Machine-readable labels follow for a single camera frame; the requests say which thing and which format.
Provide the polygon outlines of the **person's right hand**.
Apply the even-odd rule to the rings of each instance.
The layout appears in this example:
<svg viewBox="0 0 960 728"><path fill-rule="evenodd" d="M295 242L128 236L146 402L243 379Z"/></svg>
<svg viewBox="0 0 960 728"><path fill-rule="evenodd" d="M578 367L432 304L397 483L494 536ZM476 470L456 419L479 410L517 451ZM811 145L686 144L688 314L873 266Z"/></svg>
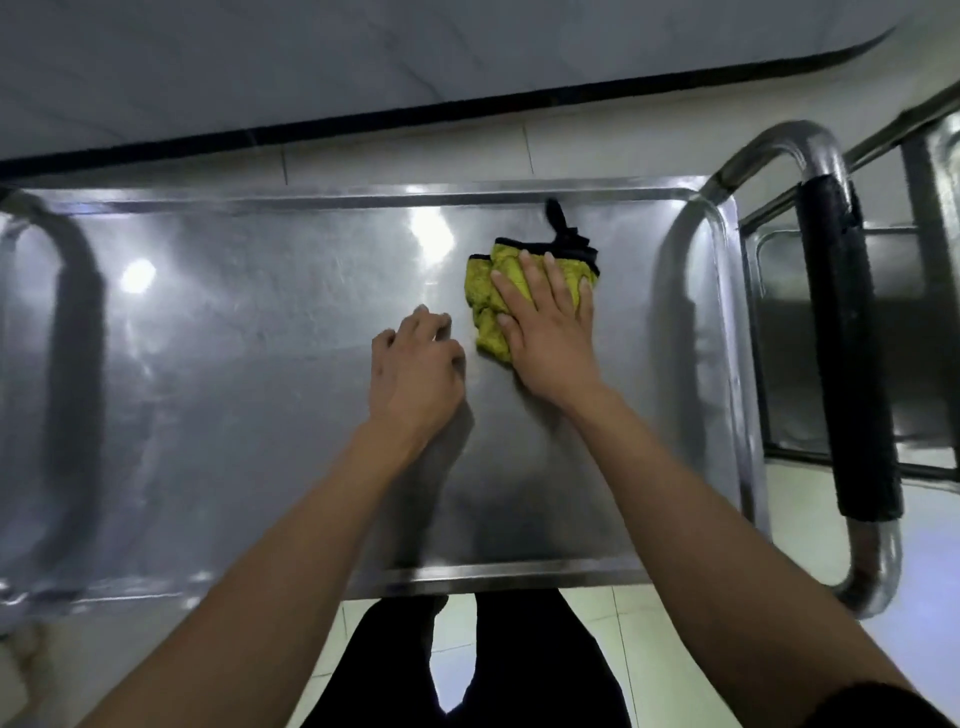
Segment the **person's right hand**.
<svg viewBox="0 0 960 728"><path fill-rule="evenodd" d="M570 289L555 258L549 256L554 309L536 309L509 278L498 271L491 280L519 324L519 349L510 349L511 365L530 392L574 417L591 405L605 386L596 361L593 334L584 334ZM585 278L580 288L594 288Z"/></svg>

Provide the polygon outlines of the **person's left hand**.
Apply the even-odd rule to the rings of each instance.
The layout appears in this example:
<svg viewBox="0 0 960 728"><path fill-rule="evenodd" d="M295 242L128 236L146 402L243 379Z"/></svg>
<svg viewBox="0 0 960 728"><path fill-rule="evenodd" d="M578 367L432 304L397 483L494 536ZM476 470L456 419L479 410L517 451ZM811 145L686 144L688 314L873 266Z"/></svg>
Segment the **person's left hand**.
<svg viewBox="0 0 960 728"><path fill-rule="evenodd" d="M395 330L384 359L373 359L370 343L370 418L384 423L418 455L461 406L465 380L452 371L440 347L450 338L451 317L418 305Z"/></svg>

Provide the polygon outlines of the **yellow cloth with black trim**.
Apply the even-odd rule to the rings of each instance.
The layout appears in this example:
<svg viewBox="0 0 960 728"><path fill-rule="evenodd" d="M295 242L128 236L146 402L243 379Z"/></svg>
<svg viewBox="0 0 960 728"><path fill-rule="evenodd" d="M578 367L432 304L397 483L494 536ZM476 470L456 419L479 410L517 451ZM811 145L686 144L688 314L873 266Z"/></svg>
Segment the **yellow cloth with black trim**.
<svg viewBox="0 0 960 728"><path fill-rule="evenodd" d="M508 237L497 237L489 253L473 254L466 263L464 296L472 313L477 349L506 365L512 364L512 358L498 324L498 316L510 311L493 283L492 272L501 273L527 300L531 300L520 261L521 252L527 251L538 264L542 264L544 256L549 254L557 261L570 290L575 310L580 307L582 279L595 285L599 278L597 249L576 226L568 224L561 203L556 198L547 199L544 213L547 223L555 233L552 241L522 242Z"/></svg>

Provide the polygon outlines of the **person's right forearm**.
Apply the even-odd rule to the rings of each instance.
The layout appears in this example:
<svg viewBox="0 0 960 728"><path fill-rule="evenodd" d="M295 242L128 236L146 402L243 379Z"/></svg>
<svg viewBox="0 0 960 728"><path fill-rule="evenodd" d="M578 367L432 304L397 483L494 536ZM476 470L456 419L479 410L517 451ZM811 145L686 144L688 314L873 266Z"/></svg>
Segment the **person's right forearm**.
<svg viewBox="0 0 960 728"><path fill-rule="evenodd" d="M912 692L830 591L679 461L621 396L555 396L614 496L678 637L744 728L799 728L842 690Z"/></svg>

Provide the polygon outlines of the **person's left forearm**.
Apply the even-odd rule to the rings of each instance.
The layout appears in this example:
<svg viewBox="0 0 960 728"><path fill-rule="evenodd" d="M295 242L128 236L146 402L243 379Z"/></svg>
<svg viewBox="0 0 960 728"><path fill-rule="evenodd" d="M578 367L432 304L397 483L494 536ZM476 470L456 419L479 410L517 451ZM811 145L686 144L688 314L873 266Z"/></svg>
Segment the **person's left forearm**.
<svg viewBox="0 0 960 728"><path fill-rule="evenodd" d="M284 728L388 487L431 435L361 424L318 481L78 728Z"/></svg>

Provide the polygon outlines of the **stainless steel cart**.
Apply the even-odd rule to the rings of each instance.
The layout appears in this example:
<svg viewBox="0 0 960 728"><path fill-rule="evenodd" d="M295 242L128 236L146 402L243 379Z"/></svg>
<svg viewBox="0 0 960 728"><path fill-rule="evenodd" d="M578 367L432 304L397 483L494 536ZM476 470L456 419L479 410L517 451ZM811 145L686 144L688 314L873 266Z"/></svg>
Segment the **stainless steel cart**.
<svg viewBox="0 0 960 728"><path fill-rule="evenodd" d="M711 177L0 188L0 630L197 602L335 459L368 337L419 304L452 315L467 404L388 495L347 597L648 581L571 427L474 344L469 255L546 241L549 198L601 254L604 375L769 533L734 192L780 155L856 197L812 122ZM843 517L834 594L870 618L899 585L900 520Z"/></svg>

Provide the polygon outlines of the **person's black trousers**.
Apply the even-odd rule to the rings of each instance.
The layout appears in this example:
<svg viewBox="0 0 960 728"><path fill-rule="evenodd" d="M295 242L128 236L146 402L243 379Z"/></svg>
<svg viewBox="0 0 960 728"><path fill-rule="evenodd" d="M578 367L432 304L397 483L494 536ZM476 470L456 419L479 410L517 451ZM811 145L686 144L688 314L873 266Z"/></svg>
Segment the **person's black trousers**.
<svg viewBox="0 0 960 728"><path fill-rule="evenodd" d="M441 595L366 610L301 728L631 728L616 676L556 588L476 595L476 658L462 701L430 672Z"/></svg>

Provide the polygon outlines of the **stainless steel rack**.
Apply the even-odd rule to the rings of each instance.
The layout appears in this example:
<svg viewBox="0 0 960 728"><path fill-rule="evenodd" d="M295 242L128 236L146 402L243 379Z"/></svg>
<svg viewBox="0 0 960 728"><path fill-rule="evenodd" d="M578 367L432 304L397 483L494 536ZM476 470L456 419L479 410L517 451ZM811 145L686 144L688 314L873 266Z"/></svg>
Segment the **stainless steel rack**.
<svg viewBox="0 0 960 728"><path fill-rule="evenodd" d="M911 212L865 223L878 337L900 472L960 495L960 79L907 108L846 153L852 172L899 154ZM764 453L828 467L797 227L774 221L787 191L740 224Z"/></svg>

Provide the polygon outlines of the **person's black sleeve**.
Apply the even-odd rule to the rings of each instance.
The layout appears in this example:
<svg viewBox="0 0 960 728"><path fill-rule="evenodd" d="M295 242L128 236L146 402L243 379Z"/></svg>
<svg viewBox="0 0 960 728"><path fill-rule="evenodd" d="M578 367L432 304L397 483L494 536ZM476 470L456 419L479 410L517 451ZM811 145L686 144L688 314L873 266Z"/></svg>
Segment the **person's black sleeve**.
<svg viewBox="0 0 960 728"><path fill-rule="evenodd" d="M910 688L878 682L845 686L798 728L960 728Z"/></svg>

